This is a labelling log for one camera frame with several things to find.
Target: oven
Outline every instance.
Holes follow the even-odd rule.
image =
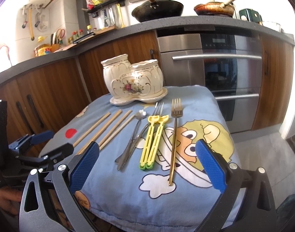
[[[251,130],[261,87],[258,39],[184,34],[159,37],[158,43],[166,86],[207,87],[231,133]]]

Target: black cabinet handle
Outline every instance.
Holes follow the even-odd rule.
[[[38,111],[36,109],[36,106],[34,104],[34,101],[33,101],[32,97],[31,97],[31,95],[28,94],[26,97],[27,97],[28,103],[29,103],[29,105],[31,107],[31,110],[33,111],[33,113],[35,114],[36,118],[38,119],[38,121],[40,123],[40,127],[43,129],[44,128],[44,123],[42,122],[42,120],[40,118],[40,115],[39,115],[39,113],[38,113]]]
[[[266,55],[266,66],[265,66],[264,74],[267,76],[269,73],[269,53],[265,51],[265,55]]]
[[[150,58],[154,59],[154,51],[152,49],[150,49]]]
[[[24,123],[27,126],[27,128],[29,129],[29,131],[31,132],[31,134],[35,134],[34,130],[31,128],[31,126],[30,126],[30,124],[29,124],[29,122],[28,122],[28,120],[27,120],[27,118],[26,118],[26,116],[25,116],[25,114],[23,112],[23,109],[22,109],[22,106],[21,106],[20,102],[18,102],[18,101],[16,102],[16,107],[19,110],[19,113],[20,113]]]

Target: metal screw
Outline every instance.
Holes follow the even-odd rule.
[[[58,166],[59,171],[64,171],[65,169],[66,169],[66,165],[64,165],[64,164],[61,164]]]
[[[258,168],[259,173],[265,173],[265,170],[263,167]]]
[[[31,170],[31,175],[35,175],[35,174],[37,173],[37,171],[38,171],[38,170],[37,170],[36,168],[32,169],[32,170]]]
[[[238,166],[237,166],[235,163],[230,163],[230,164],[229,164],[229,167],[230,167],[231,169],[237,169],[237,168],[238,168]]]

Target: gold fork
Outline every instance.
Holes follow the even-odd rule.
[[[177,142],[177,133],[176,133],[177,118],[182,116],[183,116],[183,107],[182,107],[181,99],[172,99],[171,117],[174,117],[174,129],[173,129],[173,140],[172,140],[169,186],[172,185],[174,166],[175,166],[175,154],[176,154],[176,142]]]

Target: oven handle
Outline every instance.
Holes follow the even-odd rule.
[[[190,60],[190,59],[204,59],[204,58],[239,58],[239,59],[255,59],[262,60],[259,55],[247,55],[247,54],[234,54],[234,53],[203,53],[194,55],[180,55],[173,56],[173,61],[177,60]]]
[[[231,95],[231,96],[219,96],[215,97],[217,101],[232,100],[232,99],[249,99],[259,97],[259,93]]]

